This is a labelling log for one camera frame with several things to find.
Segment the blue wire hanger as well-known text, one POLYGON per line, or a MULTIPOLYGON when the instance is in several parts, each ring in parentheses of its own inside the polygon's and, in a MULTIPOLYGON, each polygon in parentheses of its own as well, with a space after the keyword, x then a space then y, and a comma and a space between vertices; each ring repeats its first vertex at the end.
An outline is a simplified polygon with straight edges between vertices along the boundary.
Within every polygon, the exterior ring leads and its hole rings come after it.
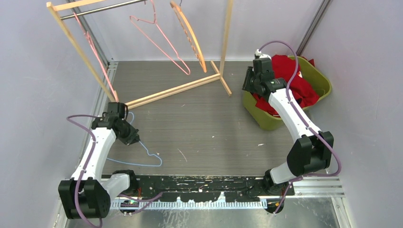
POLYGON ((139 167, 161 167, 163 164, 162 158, 157 153, 150 152, 142 141, 135 143, 134 149, 130 150, 123 158, 112 155, 108 156, 107 160, 118 164, 139 167))

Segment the wooden hanger with metal hook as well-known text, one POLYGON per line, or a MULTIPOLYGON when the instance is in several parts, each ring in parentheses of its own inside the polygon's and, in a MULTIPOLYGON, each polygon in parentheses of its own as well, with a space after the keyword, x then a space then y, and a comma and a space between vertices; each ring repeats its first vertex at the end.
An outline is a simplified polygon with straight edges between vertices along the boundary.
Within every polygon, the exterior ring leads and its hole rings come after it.
POLYGON ((199 61, 199 64, 203 70, 204 73, 207 72, 207 67, 206 67, 206 63, 205 63, 205 59, 201 50, 201 47, 199 45, 199 42, 197 40, 197 37, 190 25, 190 23, 188 22, 185 14, 183 13, 181 7, 174 2, 173 0, 170 1, 170 6, 173 9, 175 15, 177 16, 179 23, 182 27, 182 29, 184 30, 184 33, 191 45, 191 48, 197 58, 197 60, 199 61))

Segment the pink wire hanger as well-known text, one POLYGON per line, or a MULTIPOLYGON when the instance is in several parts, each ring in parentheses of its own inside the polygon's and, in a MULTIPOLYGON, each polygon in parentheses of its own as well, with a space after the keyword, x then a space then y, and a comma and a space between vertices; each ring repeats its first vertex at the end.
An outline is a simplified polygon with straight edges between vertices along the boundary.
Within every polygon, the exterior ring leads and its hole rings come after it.
POLYGON ((97 60, 98 60, 99 65, 101 66, 101 69, 102 69, 104 78, 105 78, 106 81, 107 81, 107 84, 108 84, 108 86, 109 86, 109 88, 110 88, 110 90, 111 90, 111 93, 112 93, 112 95, 113 95, 113 97, 114 97, 114 100, 115 100, 116 102, 119 102, 119 98, 118 98, 117 92, 114 90, 114 88, 113 88, 113 86, 112 86, 112 83, 111 83, 111 81, 110 81, 110 79, 109 79, 109 76, 108 76, 108 74, 107 74, 107 72, 106 72, 106 68, 104 67, 104 65, 103 65, 103 63, 102 63, 102 61, 101 61, 101 59, 100 59, 100 56, 99 56, 99 54, 98 54, 98 51, 96 50, 96 47, 95 47, 95 45, 94 45, 94 42, 93 42, 93 40, 92 40, 92 37, 91 37, 90 33, 83 27, 83 25, 82 25, 82 23, 80 22, 80 20, 79 20, 79 18, 78 18, 78 16, 77 16, 76 13, 74 13, 74 17, 75 17, 76 21, 78 22, 78 24, 80 25, 81 29, 83 30, 84 36, 86 37, 86 39, 87 39, 87 41, 88 41, 88 43, 89 43, 89 45, 90 45, 90 47, 91 47, 91 49, 92 49, 92 51, 93 51, 95 57, 96 57, 97 60))

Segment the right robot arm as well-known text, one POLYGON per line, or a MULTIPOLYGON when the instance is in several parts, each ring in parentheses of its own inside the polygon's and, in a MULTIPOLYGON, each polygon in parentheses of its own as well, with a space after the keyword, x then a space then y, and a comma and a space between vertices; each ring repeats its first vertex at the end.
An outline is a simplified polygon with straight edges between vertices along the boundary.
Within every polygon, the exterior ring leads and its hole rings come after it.
POLYGON ((277 111, 294 141, 286 161, 265 172, 262 185, 266 193, 276 195, 289 181, 329 167, 332 134, 314 125, 297 104, 286 81, 275 78, 271 58, 253 60, 242 89, 264 98, 277 111))

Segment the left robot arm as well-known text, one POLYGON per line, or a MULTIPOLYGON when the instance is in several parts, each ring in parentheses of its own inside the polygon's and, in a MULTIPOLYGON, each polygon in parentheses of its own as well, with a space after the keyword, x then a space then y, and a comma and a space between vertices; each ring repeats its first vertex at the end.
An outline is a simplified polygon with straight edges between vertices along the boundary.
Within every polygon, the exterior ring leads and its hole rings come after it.
POLYGON ((95 117, 90 128, 83 127, 90 136, 79 166, 70 179, 58 186, 64 212, 68 219, 103 219, 112 200, 119 194, 133 196, 139 184, 133 170, 115 171, 102 181, 102 171, 112 145, 119 140, 124 145, 140 142, 138 130, 128 121, 128 106, 109 102, 107 110, 95 117))

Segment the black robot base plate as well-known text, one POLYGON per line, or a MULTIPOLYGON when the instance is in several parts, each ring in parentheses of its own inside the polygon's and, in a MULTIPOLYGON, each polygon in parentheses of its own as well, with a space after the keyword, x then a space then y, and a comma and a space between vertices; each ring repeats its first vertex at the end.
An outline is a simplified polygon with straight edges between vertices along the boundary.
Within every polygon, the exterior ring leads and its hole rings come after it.
POLYGON ((159 193, 161 202, 215 202, 220 195, 226 202, 255 202, 284 194, 293 196, 295 191, 287 183, 268 187, 265 178, 259 176, 138 175, 135 187, 123 192, 144 200, 159 193))

